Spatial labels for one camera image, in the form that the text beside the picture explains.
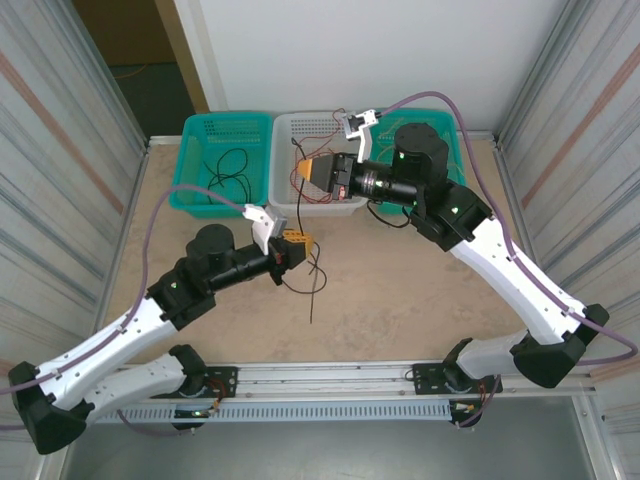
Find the dark floor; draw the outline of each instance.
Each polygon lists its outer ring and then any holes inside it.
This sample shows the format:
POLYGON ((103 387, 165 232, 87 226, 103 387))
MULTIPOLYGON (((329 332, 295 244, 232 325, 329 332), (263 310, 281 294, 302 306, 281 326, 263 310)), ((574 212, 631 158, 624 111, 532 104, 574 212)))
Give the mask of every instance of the dark floor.
POLYGON ((181 135, 193 105, 176 63, 110 67, 145 136, 181 135))
POLYGON ((61 478, 595 477, 571 399, 539 397, 494 400, 475 431, 429 421, 218 423, 193 437, 151 438, 124 425, 96 425, 71 447, 61 478))

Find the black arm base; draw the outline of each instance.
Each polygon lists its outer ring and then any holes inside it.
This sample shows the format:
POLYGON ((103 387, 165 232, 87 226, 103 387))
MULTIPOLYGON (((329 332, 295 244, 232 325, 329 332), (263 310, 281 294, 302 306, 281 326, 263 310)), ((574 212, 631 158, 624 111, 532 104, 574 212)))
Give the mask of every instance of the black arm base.
MULTIPOLYGON (((22 362, 9 371, 9 382, 19 385, 35 380, 36 375, 36 367, 22 362)), ((69 411, 54 407, 51 405, 54 399, 47 398, 38 385, 20 390, 12 397, 13 405, 40 455, 56 452, 82 435, 87 428, 85 419, 93 410, 93 404, 84 400, 69 411)))
MULTIPOLYGON (((609 313, 599 304, 589 305, 583 313, 600 326, 609 320, 609 313)), ((511 349, 513 362, 520 373, 536 385, 555 388, 577 365, 596 335, 595 330, 585 325, 580 325, 573 334, 567 333, 564 342, 553 345, 540 345, 527 335, 511 349)))
MULTIPOLYGON (((203 388, 207 368, 190 345, 177 345, 169 350, 182 364, 186 379, 178 392, 182 397, 195 394, 203 388)), ((38 371, 33 365, 22 362, 9 371, 11 385, 35 380, 38 371)), ((52 405, 53 396, 46 396, 39 385, 13 394, 13 405, 20 414, 24 426, 41 455, 48 455, 75 441, 87 428, 85 420, 95 407, 82 400, 71 410, 52 405)))

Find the corrugated metal wall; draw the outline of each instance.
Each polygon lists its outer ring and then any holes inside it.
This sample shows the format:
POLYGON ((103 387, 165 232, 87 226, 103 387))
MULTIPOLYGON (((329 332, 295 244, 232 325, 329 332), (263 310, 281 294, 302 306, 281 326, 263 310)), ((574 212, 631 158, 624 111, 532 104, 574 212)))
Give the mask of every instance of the corrugated metal wall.
MULTIPOLYGON (((640 342, 640 2, 575 2, 500 135, 540 266, 640 342)), ((591 357, 624 347, 599 336, 591 357)), ((625 469, 640 472, 640 359, 596 370, 625 469)))
MULTIPOLYGON (((0 376, 93 332, 144 158, 82 28, 63 0, 0 3, 0 376)), ((22 478, 31 441, 0 440, 0 477, 22 478)))

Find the wooden tabletop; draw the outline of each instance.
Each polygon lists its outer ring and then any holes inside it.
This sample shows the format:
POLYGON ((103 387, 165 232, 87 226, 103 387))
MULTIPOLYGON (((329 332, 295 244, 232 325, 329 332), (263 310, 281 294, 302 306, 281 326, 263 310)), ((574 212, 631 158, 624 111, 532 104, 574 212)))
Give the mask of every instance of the wooden tabletop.
MULTIPOLYGON (((485 140, 473 144, 483 177, 508 214, 492 146, 485 140)), ((171 184, 177 154, 178 146, 156 146, 151 152, 107 323, 135 298, 146 225, 171 184)), ((466 156, 465 161, 467 183, 478 191, 466 156)), ((246 220, 198 220, 165 205, 151 238, 150 283, 173 268, 185 255, 185 245, 208 223, 230 227, 236 247, 251 241, 246 220)), ((320 266, 329 276, 327 287, 315 296, 313 324, 309 295, 276 287, 265 275, 219 292, 213 310, 135 361, 149 361, 181 343, 191 344, 207 362, 440 359, 464 337, 486 339, 523 328, 482 278, 412 227, 389 228, 364 208, 349 217, 303 218, 303 226, 321 245, 320 266)), ((308 271, 308 265, 301 265, 285 279, 308 290, 308 271)))

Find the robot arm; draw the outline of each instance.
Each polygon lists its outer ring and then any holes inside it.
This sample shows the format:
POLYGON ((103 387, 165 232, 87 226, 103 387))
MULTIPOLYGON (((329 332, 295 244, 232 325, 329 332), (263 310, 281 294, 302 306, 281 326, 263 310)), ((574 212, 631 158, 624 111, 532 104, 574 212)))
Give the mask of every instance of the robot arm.
MULTIPOLYGON (((378 114, 345 115, 348 138, 370 141, 364 132, 378 114)), ((505 245, 500 222, 470 189, 447 178, 448 145, 427 124, 406 124, 394 138, 391 165, 369 161, 370 147, 358 155, 335 153, 299 164, 299 173, 334 199, 362 196, 412 207, 418 233, 451 252, 480 274, 520 315, 527 326, 515 335, 488 341, 464 339, 447 356, 448 381, 458 391, 488 375, 522 373, 534 383, 555 387, 576 365, 596 332, 575 318, 578 312, 597 325, 609 315, 600 305, 585 307, 562 291, 527 256, 512 245, 517 258, 545 288, 569 308, 562 311, 536 287, 505 245)))
POLYGON ((69 352, 39 366, 22 362, 9 372, 18 388, 13 403, 38 452, 74 441, 100 416, 149 396, 202 387, 204 362, 188 345, 149 364, 113 373, 147 347, 166 339, 215 307, 215 294, 268 273, 276 285, 311 251, 309 235, 284 231, 279 212, 247 205, 254 242, 235 248, 223 225, 208 225, 186 247, 187 255, 147 290, 129 312, 69 352))

